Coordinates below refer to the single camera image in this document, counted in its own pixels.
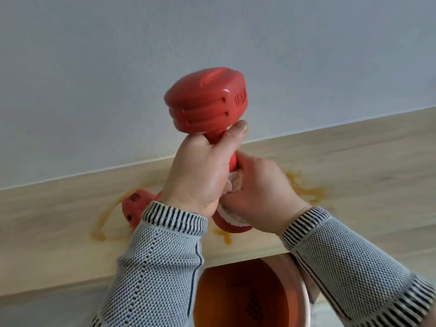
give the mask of sleeve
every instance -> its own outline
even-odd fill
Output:
[[[281,235],[345,326],[420,326],[435,287],[333,218],[311,208]]]
[[[150,203],[92,327],[191,326],[207,228],[198,214]]]

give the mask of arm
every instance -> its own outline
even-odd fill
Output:
[[[192,326],[200,237],[227,184],[228,163],[247,133],[239,121],[216,145],[188,136],[159,197],[150,203],[92,327]]]
[[[300,199],[272,161],[236,154],[244,178],[222,204],[280,236],[346,326],[433,326],[435,288],[321,208]]]
[[[93,326],[188,326],[207,224],[200,215],[152,202],[118,260]]]

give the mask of gray sleeve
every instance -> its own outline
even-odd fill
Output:
[[[435,287],[371,242],[312,208],[281,235],[345,326],[419,326]]]
[[[150,203],[92,327],[190,326],[208,220]]]

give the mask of wooden shelf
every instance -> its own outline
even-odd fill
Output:
[[[353,230],[436,280],[436,108],[243,149],[274,159],[301,193],[314,189],[305,198],[319,199]],[[129,190],[159,190],[170,165],[166,159],[0,191],[0,304],[107,285],[131,231],[120,206],[96,231],[99,216]],[[206,266],[285,252],[276,236],[258,231],[231,235],[226,245],[215,228],[211,222],[202,239]]]

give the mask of wooden countertop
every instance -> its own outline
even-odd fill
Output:
[[[436,280],[436,108],[243,149],[274,159],[305,198]],[[159,190],[170,165],[166,159],[0,191],[0,304],[107,285],[131,231],[119,205],[106,222],[102,213],[130,190]],[[202,239],[206,266],[285,252],[271,234],[214,229],[211,222]]]

